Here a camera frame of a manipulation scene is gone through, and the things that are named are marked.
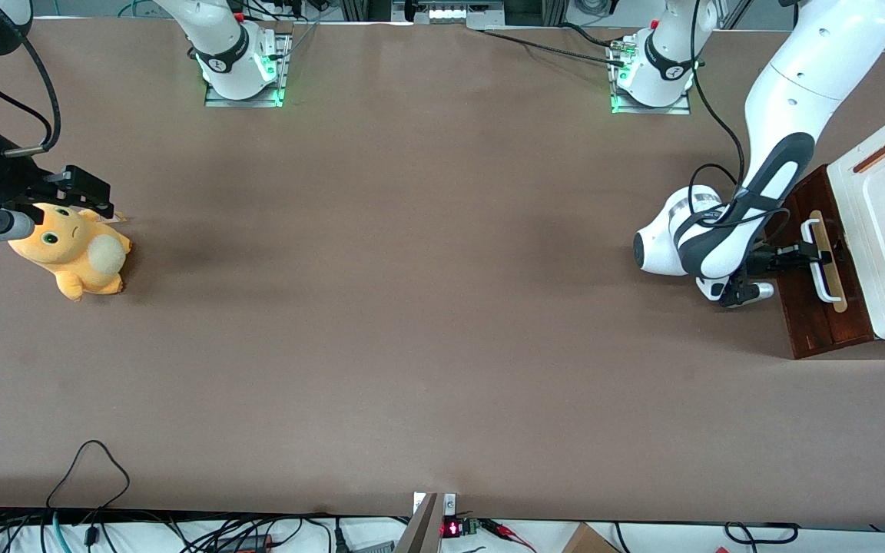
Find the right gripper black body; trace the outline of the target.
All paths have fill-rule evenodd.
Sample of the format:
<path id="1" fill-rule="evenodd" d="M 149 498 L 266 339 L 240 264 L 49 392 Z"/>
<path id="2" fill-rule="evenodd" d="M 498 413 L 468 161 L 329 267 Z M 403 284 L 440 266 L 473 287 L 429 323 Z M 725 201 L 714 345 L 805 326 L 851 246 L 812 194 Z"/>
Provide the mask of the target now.
<path id="1" fill-rule="evenodd" d="M 31 157 L 5 157 L 15 144 L 0 135 L 0 209 L 15 204 L 46 203 L 59 199 L 52 172 L 41 169 Z"/>

